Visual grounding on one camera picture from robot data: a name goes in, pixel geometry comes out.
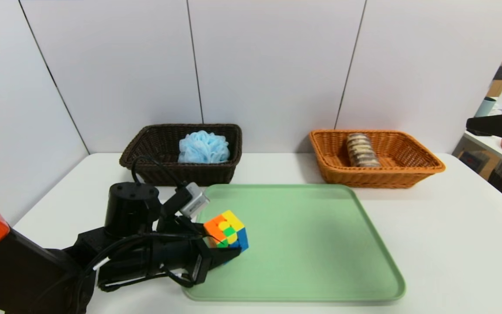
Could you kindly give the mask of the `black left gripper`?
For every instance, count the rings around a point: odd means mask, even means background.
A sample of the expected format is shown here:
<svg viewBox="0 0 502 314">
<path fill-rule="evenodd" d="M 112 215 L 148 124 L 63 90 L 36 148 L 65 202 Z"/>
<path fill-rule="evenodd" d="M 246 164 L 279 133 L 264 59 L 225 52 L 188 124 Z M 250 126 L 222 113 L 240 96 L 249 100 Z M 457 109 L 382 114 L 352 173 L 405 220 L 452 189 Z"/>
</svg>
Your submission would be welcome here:
<svg viewBox="0 0 502 314">
<path fill-rule="evenodd" d="M 152 239 L 152 278 L 169 277 L 179 285 L 203 283 L 208 270 L 237 258 L 242 249 L 209 248 L 203 223 L 184 216 L 160 217 Z"/>
</svg>

